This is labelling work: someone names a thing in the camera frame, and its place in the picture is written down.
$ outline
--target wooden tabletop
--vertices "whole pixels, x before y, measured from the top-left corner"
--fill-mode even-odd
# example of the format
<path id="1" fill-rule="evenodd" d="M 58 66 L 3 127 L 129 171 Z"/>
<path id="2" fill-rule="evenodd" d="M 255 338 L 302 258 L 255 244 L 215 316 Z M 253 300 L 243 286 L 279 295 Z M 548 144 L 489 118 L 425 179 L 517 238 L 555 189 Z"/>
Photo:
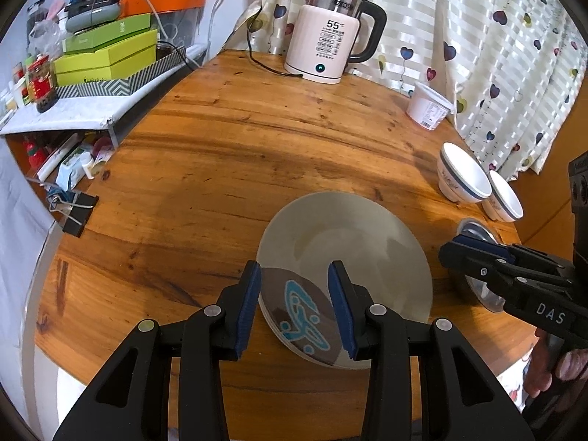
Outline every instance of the wooden tabletop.
<path id="1" fill-rule="evenodd" d="M 281 64 L 278 57 L 263 60 Z M 505 243 L 519 241 L 515 227 L 440 194 L 440 146 L 463 142 L 447 122 L 434 132 L 417 126 L 405 115 L 407 104 L 355 76 L 332 86 L 282 78 L 244 52 L 224 52 L 173 88 L 91 185 L 100 201 L 81 238 L 65 235 L 61 242 L 36 343 L 89 382 L 137 322 L 186 319 L 236 283 L 279 209 L 333 190 L 377 201 L 405 222 L 433 275 L 431 319 L 449 318 L 501 372 L 530 349 L 533 328 L 464 304 L 437 251 L 466 217 L 485 221 Z M 276 338 L 259 309 L 242 360 L 221 370 L 232 439 L 328 440 L 361 430 L 368 372 L 304 361 Z M 177 373 L 175 364 L 171 426 Z M 416 403 L 417 385 L 413 392 Z"/>

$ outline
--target brand logo on kettle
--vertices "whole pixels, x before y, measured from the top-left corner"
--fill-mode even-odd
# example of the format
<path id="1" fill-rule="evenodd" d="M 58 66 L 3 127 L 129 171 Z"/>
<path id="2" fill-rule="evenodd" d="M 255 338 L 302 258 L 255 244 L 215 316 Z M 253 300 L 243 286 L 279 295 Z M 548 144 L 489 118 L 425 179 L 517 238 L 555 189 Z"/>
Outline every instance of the brand logo on kettle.
<path id="1" fill-rule="evenodd" d="M 335 6 L 340 6 L 342 8 L 345 8 L 346 10 L 354 9 L 354 6 L 351 3 L 347 3 L 346 1 L 343 1 L 343 0 L 333 0 L 333 4 Z"/>

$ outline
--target chevron patterned box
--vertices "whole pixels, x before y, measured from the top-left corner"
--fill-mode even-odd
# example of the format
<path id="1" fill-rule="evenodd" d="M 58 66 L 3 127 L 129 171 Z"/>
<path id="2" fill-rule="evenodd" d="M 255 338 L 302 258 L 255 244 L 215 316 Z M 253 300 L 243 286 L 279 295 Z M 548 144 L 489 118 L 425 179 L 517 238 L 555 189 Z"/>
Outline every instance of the chevron patterned box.
<path id="1" fill-rule="evenodd" d="M 58 86 L 56 88 L 60 97 L 81 97 L 81 96 L 130 96 L 142 86 L 145 86 L 152 79 L 164 74 L 180 63 L 184 63 L 186 48 L 180 47 L 161 60 L 149 64 L 134 75 L 124 79 L 113 79 L 110 81 L 95 81 L 80 85 Z"/>

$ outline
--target beige plate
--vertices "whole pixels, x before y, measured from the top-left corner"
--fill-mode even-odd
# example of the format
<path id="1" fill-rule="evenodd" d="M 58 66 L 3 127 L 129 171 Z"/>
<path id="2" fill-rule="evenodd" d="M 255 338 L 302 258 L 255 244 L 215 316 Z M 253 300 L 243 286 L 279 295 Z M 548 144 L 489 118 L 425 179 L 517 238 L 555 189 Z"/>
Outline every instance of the beige plate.
<path id="1" fill-rule="evenodd" d="M 369 367 L 342 349 L 327 288 L 333 260 L 375 303 L 406 319 L 429 318 L 433 285 L 423 249 L 400 219 L 364 197 L 320 192 L 292 201 L 265 229 L 257 260 L 266 321 L 289 349 L 321 365 Z"/>

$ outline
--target green box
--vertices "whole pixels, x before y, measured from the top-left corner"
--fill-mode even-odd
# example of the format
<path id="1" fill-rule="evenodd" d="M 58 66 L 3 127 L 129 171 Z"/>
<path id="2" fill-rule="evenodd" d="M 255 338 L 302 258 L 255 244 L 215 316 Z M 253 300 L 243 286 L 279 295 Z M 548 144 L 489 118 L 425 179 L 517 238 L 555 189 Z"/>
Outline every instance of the green box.
<path id="1" fill-rule="evenodd" d="M 155 63 L 155 45 L 144 48 L 112 66 L 57 73 L 57 84 L 58 86 L 68 86 L 92 81 L 124 79 L 152 63 Z"/>
<path id="2" fill-rule="evenodd" d="M 64 54 L 54 61 L 57 74 L 112 66 L 124 58 L 157 43 L 157 30 L 140 33 L 94 53 Z"/>
<path id="3" fill-rule="evenodd" d="M 63 41 L 64 53 L 92 52 L 124 38 L 146 32 L 151 25 L 150 14 L 137 14 L 87 30 Z"/>

